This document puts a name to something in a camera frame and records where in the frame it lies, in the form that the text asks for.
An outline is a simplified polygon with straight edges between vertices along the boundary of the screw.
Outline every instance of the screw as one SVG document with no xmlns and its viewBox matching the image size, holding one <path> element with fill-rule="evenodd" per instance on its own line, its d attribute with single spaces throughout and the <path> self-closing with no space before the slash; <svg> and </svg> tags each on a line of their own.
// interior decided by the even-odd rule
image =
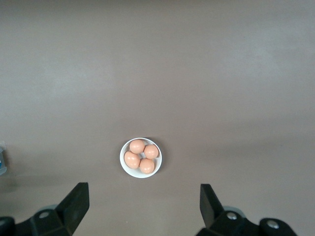
<svg viewBox="0 0 315 236">
<path fill-rule="evenodd" d="M 279 228 L 279 225 L 276 221 L 274 220 L 268 220 L 267 221 L 267 225 L 270 227 L 270 228 L 273 228 L 273 229 L 278 229 Z"/>
<path fill-rule="evenodd" d="M 228 214 L 226 214 L 226 216 L 227 216 L 230 220 L 236 220 L 236 219 L 237 219 L 236 214 L 234 214 L 233 212 L 229 212 Z"/>
<path fill-rule="evenodd" d="M 49 212 L 45 211 L 39 215 L 39 218 L 42 219 L 42 218 L 47 217 L 48 215 L 49 215 Z"/>
</svg>

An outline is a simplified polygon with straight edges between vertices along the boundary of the brown egg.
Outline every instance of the brown egg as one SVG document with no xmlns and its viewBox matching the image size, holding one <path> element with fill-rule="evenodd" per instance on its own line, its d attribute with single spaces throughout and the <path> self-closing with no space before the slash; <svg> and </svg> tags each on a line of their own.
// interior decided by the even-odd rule
<svg viewBox="0 0 315 236">
<path fill-rule="evenodd" d="M 151 174 L 154 171 L 154 162 L 151 159 L 143 158 L 140 162 L 140 170 L 144 174 Z"/>
<path fill-rule="evenodd" d="M 130 151 L 132 151 L 135 154 L 139 154 L 143 152 L 144 149 L 144 142 L 140 139 L 136 139 L 131 141 L 129 147 L 130 147 Z"/>
<path fill-rule="evenodd" d="M 131 151 L 127 151 L 125 153 L 125 163 L 129 168 L 137 169 L 140 164 L 140 157 Z"/>
<path fill-rule="evenodd" d="M 158 148 L 157 146 L 150 144 L 146 145 L 144 148 L 144 154 L 148 159 L 154 159 L 158 156 Z"/>
</svg>

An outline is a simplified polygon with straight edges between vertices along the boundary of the white bowl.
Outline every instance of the white bowl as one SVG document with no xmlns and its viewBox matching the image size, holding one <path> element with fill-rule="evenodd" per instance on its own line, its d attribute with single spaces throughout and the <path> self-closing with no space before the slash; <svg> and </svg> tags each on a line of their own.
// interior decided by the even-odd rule
<svg viewBox="0 0 315 236">
<path fill-rule="evenodd" d="M 149 144 L 154 144 L 155 146 L 156 143 L 154 143 L 152 140 L 150 139 L 146 139 L 146 138 L 136 138 L 136 139 L 141 139 L 145 145 L 149 145 Z M 125 143 L 125 145 L 123 146 L 122 150 L 120 151 L 120 164 L 122 165 L 123 169 L 131 176 L 133 177 L 136 177 L 136 178 L 147 178 L 147 177 L 150 177 L 152 175 L 154 175 L 158 170 L 159 168 L 161 167 L 161 164 L 162 164 L 162 153 L 161 153 L 161 150 L 159 149 L 159 147 L 157 146 L 158 148 L 158 156 L 157 158 L 154 158 L 153 161 L 154 161 L 154 171 L 151 173 L 151 174 L 144 174 L 141 172 L 140 168 L 138 169 L 132 169 L 132 168 L 129 168 L 126 163 L 125 163 L 125 153 L 127 151 L 130 150 L 129 148 L 129 144 L 133 141 L 133 140 L 136 140 L 136 139 L 131 139 L 129 140 L 127 143 Z M 140 158 L 145 158 L 145 155 L 144 153 L 140 153 L 139 154 Z"/>
</svg>

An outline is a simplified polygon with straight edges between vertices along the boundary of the bowl of eggs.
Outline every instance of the bowl of eggs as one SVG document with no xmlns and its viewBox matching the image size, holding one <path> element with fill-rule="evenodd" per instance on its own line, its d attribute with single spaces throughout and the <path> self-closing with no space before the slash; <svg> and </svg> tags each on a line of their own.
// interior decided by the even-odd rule
<svg viewBox="0 0 315 236">
<path fill-rule="evenodd" d="M 147 178 L 161 167 L 162 153 L 152 140 L 135 138 L 125 143 L 120 151 L 120 163 L 129 175 Z"/>
</svg>

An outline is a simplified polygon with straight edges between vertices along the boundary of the table surface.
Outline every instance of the table surface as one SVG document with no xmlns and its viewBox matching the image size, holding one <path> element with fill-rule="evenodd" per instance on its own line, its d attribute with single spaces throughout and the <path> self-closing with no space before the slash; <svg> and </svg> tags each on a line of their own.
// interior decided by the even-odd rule
<svg viewBox="0 0 315 236">
<path fill-rule="evenodd" d="M 195 235 L 201 183 L 313 236 L 315 2 L 0 1 L 0 214 L 88 182 L 75 235 Z M 154 140 L 137 179 L 119 153 Z"/>
</svg>

